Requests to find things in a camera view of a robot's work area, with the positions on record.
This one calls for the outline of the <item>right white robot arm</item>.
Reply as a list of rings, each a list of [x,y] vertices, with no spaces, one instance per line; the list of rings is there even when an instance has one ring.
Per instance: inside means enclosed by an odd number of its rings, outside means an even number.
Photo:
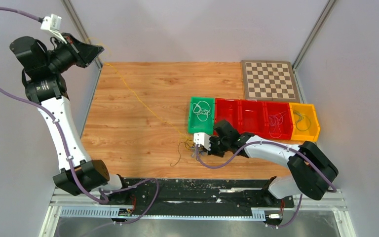
[[[289,169],[284,177],[272,177],[263,186],[262,199],[268,206],[275,206],[281,199],[293,195],[305,195],[321,200],[325,193],[337,191],[334,180],[339,171],[316,143],[286,144],[265,139],[253,133],[239,133],[227,120],[216,123],[217,135],[196,132],[193,135],[194,154],[207,168],[219,169],[229,164],[236,156],[261,158]],[[208,165],[200,152],[223,157],[232,156],[221,165]]]

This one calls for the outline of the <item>red bin left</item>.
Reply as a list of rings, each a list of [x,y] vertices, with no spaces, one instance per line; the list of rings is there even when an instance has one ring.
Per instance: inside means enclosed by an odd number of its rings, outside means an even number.
[[[214,124],[226,120],[234,129],[240,132],[239,129],[239,112],[240,100],[216,98],[215,100],[215,122]]]

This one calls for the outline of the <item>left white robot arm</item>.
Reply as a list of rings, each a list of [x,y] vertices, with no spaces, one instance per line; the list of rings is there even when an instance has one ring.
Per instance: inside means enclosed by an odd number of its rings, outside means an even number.
[[[103,51],[100,45],[80,42],[69,33],[56,39],[54,49],[30,36],[15,39],[9,46],[23,66],[22,84],[27,102],[37,106],[50,131],[60,173],[53,176],[59,189],[77,196],[93,189],[113,191],[118,204],[131,199],[120,175],[110,174],[104,162],[92,159],[81,143],[73,121],[71,102],[62,73],[71,66],[86,68]]]

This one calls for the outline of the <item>left aluminium corner post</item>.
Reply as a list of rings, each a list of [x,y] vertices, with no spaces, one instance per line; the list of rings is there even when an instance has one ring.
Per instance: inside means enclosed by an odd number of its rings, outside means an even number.
[[[77,14],[75,7],[71,0],[60,0],[62,5],[64,6],[69,18],[71,19],[75,29],[78,31],[79,38],[82,42],[92,44],[91,38],[86,32],[79,15]]]

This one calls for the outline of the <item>green plastic bin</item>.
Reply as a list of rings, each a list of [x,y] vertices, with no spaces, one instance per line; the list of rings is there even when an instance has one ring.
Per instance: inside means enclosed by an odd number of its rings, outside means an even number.
[[[215,98],[191,97],[188,117],[188,133],[204,132],[213,134],[215,119]]]

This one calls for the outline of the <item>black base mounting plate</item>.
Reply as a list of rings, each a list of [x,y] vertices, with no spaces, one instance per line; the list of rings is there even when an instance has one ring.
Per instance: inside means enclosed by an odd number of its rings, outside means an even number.
[[[131,205],[133,214],[166,216],[249,216],[252,208],[293,208],[291,196],[283,200],[267,195],[266,180],[159,179],[128,191],[110,194],[110,204]]]

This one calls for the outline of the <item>red bin right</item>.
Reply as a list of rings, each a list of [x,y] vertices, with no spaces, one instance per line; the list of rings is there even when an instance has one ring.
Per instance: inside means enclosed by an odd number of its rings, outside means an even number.
[[[291,140],[294,123],[288,102],[265,102],[268,131],[265,138],[274,140]]]

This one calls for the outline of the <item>aluminium corner post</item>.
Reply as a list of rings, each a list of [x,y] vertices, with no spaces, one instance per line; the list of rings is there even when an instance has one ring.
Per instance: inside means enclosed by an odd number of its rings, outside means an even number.
[[[82,42],[92,44],[91,38],[86,32],[79,15],[77,14],[75,7],[71,0],[60,0],[62,5],[64,6],[69,18],[71,19],[75,29],[78,31],[79,38]]]
[[[292,69],[295,72],[301,65],[304,57],[306,56],[309,48],[313,44],[315,38],[319,34],[320,30],[322,29],[323,25],[325,24],[326,20],[330,16],[333,8],[337,4],[337,0],[328,0],[326,1],[325,6],[323,7],[320,15],[318,16],[316,22],[314,23],[310,33],[308,34],[304,44],[302,45],[297,57],[294,60],[294,63],[292,64]]]

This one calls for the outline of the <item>right aluminium corner post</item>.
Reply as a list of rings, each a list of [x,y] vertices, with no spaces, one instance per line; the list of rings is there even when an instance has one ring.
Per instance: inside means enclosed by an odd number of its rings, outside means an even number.
[[[304,57],[306,56],[309,48],[313,44],[315,38],[319,34],[320,30],[322,29],[323,25],[325,24],[326,20],[330,16],[333,8],[337,4],[337,0],[328,0],[326,1],[325,6],[323,7],[320,15],[318,16],[316,22],[314,23],[310,33],[308,34],[304,44],[302,45],[297,57],[294,60],[294,63],[292,64],[292,69],[295,72],[301,65]]]

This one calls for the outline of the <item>yellow plastic bin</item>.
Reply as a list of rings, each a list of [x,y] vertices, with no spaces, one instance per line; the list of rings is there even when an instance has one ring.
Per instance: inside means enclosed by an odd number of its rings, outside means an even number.
[[[289,103],[294,123],[292,141],[317,142],[320,125],[313,104]]]

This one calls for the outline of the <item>wooden chessboard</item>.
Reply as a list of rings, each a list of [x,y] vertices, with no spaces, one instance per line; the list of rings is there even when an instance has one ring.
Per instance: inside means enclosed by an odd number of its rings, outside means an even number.
[[[289,61],[242,60],[244,99],[301,102]]]

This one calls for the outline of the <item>red bin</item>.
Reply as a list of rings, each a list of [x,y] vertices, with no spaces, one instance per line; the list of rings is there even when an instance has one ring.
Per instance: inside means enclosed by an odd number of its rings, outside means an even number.
[[[215,100],[215,122],[214,124],[226,120],[234,129],[240,132],[239,129],[239,112],[240,100],[216,98]]]
[[[294,123],[288,102],[265,102],[268,131],[265,138],[274,140],[291,140]]]
[[[264,136],[268,131],[268,123],[265,119],[265,103],[263,101],[240,101],[240,133],[249,132],[258,136]]]

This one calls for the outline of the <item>red bin middle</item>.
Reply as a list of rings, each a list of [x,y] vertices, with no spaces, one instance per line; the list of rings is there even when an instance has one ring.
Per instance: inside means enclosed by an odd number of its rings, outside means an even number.
[[[258,136],[264,136],[268,131],[268,123],[265,119],[265,103],[263,101],[240,101],[240,133],[249,132]]]

